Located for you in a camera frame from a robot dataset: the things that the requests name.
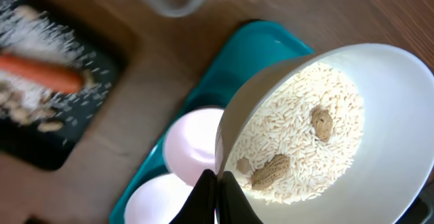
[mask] wood grain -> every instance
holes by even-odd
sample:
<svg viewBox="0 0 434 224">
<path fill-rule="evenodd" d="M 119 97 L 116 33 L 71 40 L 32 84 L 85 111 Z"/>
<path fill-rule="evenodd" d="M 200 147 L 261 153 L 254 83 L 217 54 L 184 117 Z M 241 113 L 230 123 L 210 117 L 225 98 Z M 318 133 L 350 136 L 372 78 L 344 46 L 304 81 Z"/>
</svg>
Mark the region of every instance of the wood grain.
<svg viewBox="0 0 434 224">
<path fill-rule="evenodd" d="M 22 223 L 31 214 L 50 223 L 106 223 L 137 167 L 240 22 L 280 22 L 318 52 L 389 43 L 434 68 L 434 0 L 207 0 L 177 19 L 158 16 L 140 0 L 52 1 L 116 39 L 134 62 L 60 170 L 41 172 L 0 155 L 0 223 Z M 106 24 L 99 13 L 126 27 Z M 139 45 L 136 51 L 132 45 Z"/>
</svg>

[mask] tray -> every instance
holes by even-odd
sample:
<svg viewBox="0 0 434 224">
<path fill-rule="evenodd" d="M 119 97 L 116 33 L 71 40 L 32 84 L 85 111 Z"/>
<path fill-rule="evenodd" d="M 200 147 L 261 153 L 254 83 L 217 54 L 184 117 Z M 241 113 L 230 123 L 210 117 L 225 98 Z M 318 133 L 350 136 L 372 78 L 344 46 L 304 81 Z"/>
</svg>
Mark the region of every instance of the tray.
<svg viewBox="0 0 434 224">
<path fill-rule="evenodd" d="M 199 85 L 189 94 L 178 116 L 196 108 L 225 108 L 237 90 L 254 74 L 281 60 L 313 53 L 313 50 L 281 25 L 255 21 L 242 26 L 217 55 Z M 110 215 L 110 223 L 123 224 L 123 213 L 133 192 L 146 181 L 166 173 L 164 135 L 138 169 Z"/>
<path fill-rule="evenodd" d="M 64 127 L 56 132 L 42 133 L 37 130 L 37 123 L 29 126 L 18 126 L 9 118 L 0 119 L 0 151 L 5 151 L 24 161 L 30 162 L 45 170 L 56 170 L 63 165 L 69 153 L 84 135 L 92 118 L 108 96 L 109 90 L 115 85 L 125 68 L 124 55 L 104 37 L 89 30 L 71 16 L 61 12 L 56 6 L 45 0 L 15 0 L 11 9 L 19 5 L 27 5 L 42 13 L 50 23 L 61 24 L 61 33 L 73 31 L 73 45 L 81 49 L 80 60 L 86 68 L 94 70 L 94 79 L 100 83 L 95 88 L 95 99 L 78 96 L 68 103 L 70 109 L 59 109 L 55 120 L 64 122 Z M 63 95 L 57 95 L 56 100 L 65 101 Z"/>
</svg>

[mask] bowl of rice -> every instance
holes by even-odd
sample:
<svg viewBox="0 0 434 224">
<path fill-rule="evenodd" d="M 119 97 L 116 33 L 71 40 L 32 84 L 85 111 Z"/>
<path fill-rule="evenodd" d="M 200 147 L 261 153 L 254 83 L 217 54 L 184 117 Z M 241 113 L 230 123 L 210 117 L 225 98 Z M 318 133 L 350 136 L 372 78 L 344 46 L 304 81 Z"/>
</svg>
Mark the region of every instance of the bowl of rice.
<svg viewBox="0 0 434 224">
<path fill-rule="evenodd" d="M 264 223 L 394 223 L 433 167 L 432 105 L 433 74 L 390 45 L 280 62 L 226 108 L 216 171 Z"/>
</svg>

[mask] rice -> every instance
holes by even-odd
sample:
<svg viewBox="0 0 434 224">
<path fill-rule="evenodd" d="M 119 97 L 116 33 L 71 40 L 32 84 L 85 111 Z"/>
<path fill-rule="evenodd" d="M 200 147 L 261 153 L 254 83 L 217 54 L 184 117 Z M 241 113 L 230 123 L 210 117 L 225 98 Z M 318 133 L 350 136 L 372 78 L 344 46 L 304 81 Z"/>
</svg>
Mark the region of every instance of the rice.
<svg viewBox="0 0 434 224">
<path fill-rule="evenodd" d="M 323 142 L 315 135 L 311 112 L 327 109 L 333 119 L 332 136 Z M 330 65 L 316 62 L 290 77 L 259 107 L 228 159 L 241 188 L 254 198 L 291 204 L 320 196 L 353 163 L 363 129 L 363 101 L 354 83 Z M 290 158 L 290 168 L 268 189 L 252 189 L 254 171 L 274 155 Z M 251 171 L 236 170 L 248 159 Z"/>
</svg>

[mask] black object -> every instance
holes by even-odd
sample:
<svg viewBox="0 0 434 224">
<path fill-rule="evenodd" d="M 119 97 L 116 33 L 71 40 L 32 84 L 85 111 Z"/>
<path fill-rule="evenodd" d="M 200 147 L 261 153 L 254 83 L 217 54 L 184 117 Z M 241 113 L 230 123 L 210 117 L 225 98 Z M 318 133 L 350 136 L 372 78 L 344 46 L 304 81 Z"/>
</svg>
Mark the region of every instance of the black object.
<svg viewBox="0 0 434 224">
<path fill-rule="evenodd" d="M 224 172 L 219 184 L 211 170 L 204 170 L 181 211 L 170 224 L 214 223 L 214 209 L 221 224 L 262 224 L 232 172 Z"/>
<path fill-rule="evenodd" d="M 83 56 L 93 54 L 92 59 L 86 60 L 89 65 L 87 69 L 99 68 L 99 71 L 92 73 L 94 79 L 101 83 L 98 91 L 104 92 L 113 87 L 125 68 L 125 56 L 115 45 L 88 29 L 85 25 L 71 16 L 61 12 L 56 6 L 45 0 L 17 0 L 13 6 L 29 5 L 40 12 L 47 11 L 43 15 L 50 22 L 68 26 L 64 32 L 74 31 L 75 42 L 84 48 Z M 10 119 L 0 119 L 0 151 L 15 155 L 27 162 L 30 162 L 42 169 L 59 169 L 74 146 L 79 142 L 86 132 L 102 102 L 105 99 L 87 99 L 88 103 L 82 105 L 83 99 L 76 103 L 69 103 L 70 111 L 65 111 L 56 117 L 56 120 L 66 122 L 68 117 L 74 120 L 65 123 L 65 126 L 57 132 L 42 133 L 37 130 L 37 123 L 30 126 L 19 127 Z"/>
</svg>

